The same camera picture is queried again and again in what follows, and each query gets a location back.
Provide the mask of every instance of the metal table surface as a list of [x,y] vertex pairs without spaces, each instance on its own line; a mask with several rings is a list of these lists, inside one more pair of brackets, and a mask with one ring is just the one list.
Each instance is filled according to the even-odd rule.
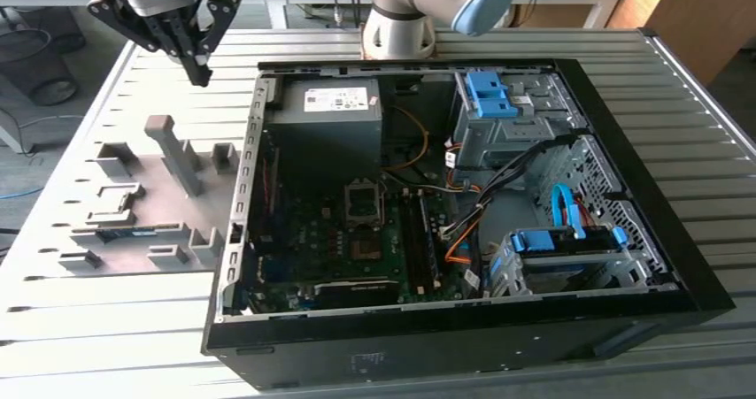
[[[737,309],[590,364],[300,389],[285,395],[412,397],[731,397],[756,392],[756,165],[753,143],[675,62],[634,31],[516,30],[439,34],[442,58],[576,58],[734,299]],[[210,272],[77,277],[38,253],[76,186],[93,138],[140,130],[169,111],[178,139],[239,142],[255,64],[355,59],[351,31],[230,31],[192,88],[168,59],[129,44],[0,267],[3,397],[236,397],[255,390],[198,353]],[[142,144],[144,150],[154,147]]]

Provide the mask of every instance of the blue cable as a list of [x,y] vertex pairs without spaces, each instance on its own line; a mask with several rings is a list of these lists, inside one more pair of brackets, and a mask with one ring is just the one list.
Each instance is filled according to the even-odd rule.
[[562,197],[566,208],[566,225],[571,226],[575,230],[575,238],[582,240],[586,238],[586,232],[579,223],[579,208],[576,207],[575,199],[571,196],[571,190],[566,184],[556,183],[551,188],[551,217],[554,218],[554,226],[562,225],[562,212],[558,207],[558,198]]
[[5,200],[6,198],[17,198],[17,197],[22,197],[22,196],[29,196],[33,193],[38,193],[42,189],[44,189],[44,187],[37,188],[37,189],[31,189],[30,191],[25,191],[23,193],[13,193],[13,194],[7,194],[5,196],[0,196],[0,200]]

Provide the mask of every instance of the trash bin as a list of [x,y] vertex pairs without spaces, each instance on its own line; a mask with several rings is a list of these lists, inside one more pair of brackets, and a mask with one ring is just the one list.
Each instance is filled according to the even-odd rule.
[[49,33],[56,51],[61,54],[86,45],[81,29],[66,7],[14,7],[29,29]]
[[62,103],[77,90],[76,81],[42,30],[0,35],[0,73],[35,105]]

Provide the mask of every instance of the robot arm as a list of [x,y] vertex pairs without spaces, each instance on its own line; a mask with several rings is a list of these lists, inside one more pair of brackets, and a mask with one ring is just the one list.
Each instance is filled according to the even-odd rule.
[[363,31],[367,58],[427,58],[434,30],[427,16],[456,32],[478,36],[500,19],[512,0],[372,0]]
[[186,71],[192,85],[205,87],[209,53],[236,15],[240,0],[206,0],[212,17],[201,28],[201,0],[92,0],[89,13],[145,50],[164,50]]
[[[434,51],[427,16],[458,32],[480,35],[494,26],[511,0],[372,0],[363,32],[367,58],[426,58]],[[201,0],[92,0],[90,14],[145,50],[165,51],[186,71],[193,85],[205,87],[212,71],[209,53],[236,15],[240,0],[206,0],[212,24],[201,28]]]

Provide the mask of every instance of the ram slot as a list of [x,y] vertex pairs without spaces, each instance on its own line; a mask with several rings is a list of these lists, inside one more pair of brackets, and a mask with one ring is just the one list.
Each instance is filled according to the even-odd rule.
[[403,254],[409,291],[413,294],[426,295],[431,292],[434,279],[423,252],[423,213],[419,199],[416,196],[409,195],[408,191],[404,192],[401,197],[399,212],[401,218]]
[[423,219],[423,256],[427,260],[427,267],[430,270],[431,280],[434,282],[434,288],[438,287],[440,273],[438,272],[438,262],[435,256],[435,240],[434,233],[430,227],[430,214],[427,212],[427,202],[424,201],[422,190],[416,193],[416,202],[419,205],[420,217]]

